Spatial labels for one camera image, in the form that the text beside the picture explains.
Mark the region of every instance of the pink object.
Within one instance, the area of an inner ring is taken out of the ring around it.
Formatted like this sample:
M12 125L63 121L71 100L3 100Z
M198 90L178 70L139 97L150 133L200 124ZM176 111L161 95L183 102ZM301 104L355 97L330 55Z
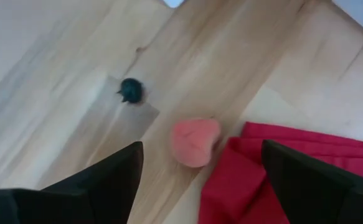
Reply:
M189 167L207 165L220 132L220 124L214 119L187 119L178 122L171 133L174 158Z

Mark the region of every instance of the red fabric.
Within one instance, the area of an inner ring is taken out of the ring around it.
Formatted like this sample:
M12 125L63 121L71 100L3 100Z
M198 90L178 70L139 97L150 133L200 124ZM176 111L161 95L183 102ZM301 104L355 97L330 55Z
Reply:
M202 189L199 224L289 223L262 166L264 139L275 140L363 176L362 141L246 123L240 138L229 139L219 163Z

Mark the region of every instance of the wood grain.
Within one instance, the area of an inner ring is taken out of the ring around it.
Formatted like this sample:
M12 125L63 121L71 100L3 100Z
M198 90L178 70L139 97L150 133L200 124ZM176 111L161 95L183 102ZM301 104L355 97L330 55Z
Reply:
M143 104L120 102L126 77ZM0 0L0 188L142 140L129 223L195 223L221 147L202 170L178 164L169 132L191 117L224 139L246 120L363 139L363 29L325 0Z

